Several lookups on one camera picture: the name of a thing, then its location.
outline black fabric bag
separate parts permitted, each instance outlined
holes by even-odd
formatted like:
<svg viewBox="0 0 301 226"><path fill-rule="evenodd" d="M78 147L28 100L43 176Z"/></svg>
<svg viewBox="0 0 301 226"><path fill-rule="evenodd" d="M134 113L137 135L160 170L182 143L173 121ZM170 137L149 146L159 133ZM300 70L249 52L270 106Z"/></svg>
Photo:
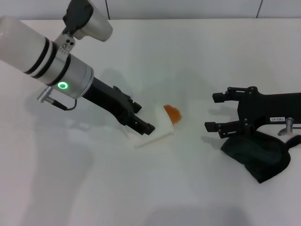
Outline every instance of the black fabric bag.
<svg viewBox="0 0 301 226"><path fill-rule="evenodd" d="M288 150L301 144L301 135L286 143L261 132L251 137L230 137L221 147L228 156L244 164L259 183L267 181L287 168L291 161Z"/></svg>

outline white label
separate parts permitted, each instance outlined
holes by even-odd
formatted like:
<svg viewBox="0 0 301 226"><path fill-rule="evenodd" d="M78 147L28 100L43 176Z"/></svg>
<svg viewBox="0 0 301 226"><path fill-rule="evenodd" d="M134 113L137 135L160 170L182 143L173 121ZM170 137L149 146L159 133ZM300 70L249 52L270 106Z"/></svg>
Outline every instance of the white label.
<svg viewBox="0 0 301 226"><path fill-rule="evenodd" d="M285 117L273 117L269 119L271 122L276 121L285 121Z"/></svg>

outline orange food item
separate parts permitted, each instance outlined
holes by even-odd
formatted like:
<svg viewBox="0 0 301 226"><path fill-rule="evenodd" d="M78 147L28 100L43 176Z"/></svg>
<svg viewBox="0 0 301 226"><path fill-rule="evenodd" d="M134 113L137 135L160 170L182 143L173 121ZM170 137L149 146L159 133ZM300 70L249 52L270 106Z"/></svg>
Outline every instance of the orange food item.
<svg viewBox="0 0 301 226"><path fill-rule="evenodd" d="M175 125L182 119L180 111L175 107L172 107L171 105L165 105L164 109L170 117L170 120L173 123L173 125Z"/></svg>

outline white surface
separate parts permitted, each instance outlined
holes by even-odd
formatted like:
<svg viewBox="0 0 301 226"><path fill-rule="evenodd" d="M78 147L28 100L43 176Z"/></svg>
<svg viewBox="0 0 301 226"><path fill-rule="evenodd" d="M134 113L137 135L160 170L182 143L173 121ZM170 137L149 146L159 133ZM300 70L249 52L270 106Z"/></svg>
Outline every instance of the white surface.
<svg viewBox="0 0 301 226"><path fill-rule="evenodd" d="M50 39L63 29L62 21L26 23ZM0 225L299 226L300 146L260 185L204 122L238 119L237 103L212 100L228 86L300 92L301 20L111 24L107 42L84 38L74 55L142 106L139 98L178 108L175 135L134 150L105 110L84 99L72 112L39 104L44 86L0 62Z"/></svg>
<svg viewBox="0 0 301 226"><path fill-rule="evenodd" d="M150 145L153 142L162 142L162 139L174 134L173 123L167 112L160 103L153 103L145 106L136 114L141 120L153 125L156 129L150 135L141 136L132 128L124 126L125 132L135 148Z"/></svg>
<svg viewBox="0 0 301 226"><path fill-rule="evenodd" d="M111 19L254 18L261 0L108 0Z"/></svg>
<svg viewBox="0 0 301 226"><path fill-rule="evenodd" d="M300 18L300 0L264 0L259 18Z"/></svg>
<svg viewBox="0 0 301 226"><path fill-rule="evenodd" d="M71 0L0 0L0 16L20 19L62 19ZM105 0L91 0L108 18Z"/></svg>

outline cable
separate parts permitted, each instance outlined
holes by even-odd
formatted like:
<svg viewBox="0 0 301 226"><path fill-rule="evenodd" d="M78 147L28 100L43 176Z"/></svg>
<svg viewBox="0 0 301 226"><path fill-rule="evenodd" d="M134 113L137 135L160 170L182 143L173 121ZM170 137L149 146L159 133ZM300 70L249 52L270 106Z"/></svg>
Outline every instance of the cable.
<svg viewBox="0 0 301 226"><path fill-rule="evenodd" d="M76 108L77 106L77 99L75 99L74 107L73 108L68 108L66 111L72 111Z"/></svg>
<svg viewBox="0 0 301 226"><path fill-rule="evenodd" d="M261 3L260 3L260 6L259 6L259 9L258 9L258 12L257 12L256 18L258 18L258 16L259 16L259 12L260 12L260 9L261 9L261 7L262 7L262 3L263 3L263 0L261 0Z"/></svg>
<svg viewBox="0 0 301 226"><path fill-rule="evenodd" d="M106 7L107 7L108 19L110 20L109 7L108 7L108 2L107 2L107 0L105 0L105 5L106 5Z"/></svg>

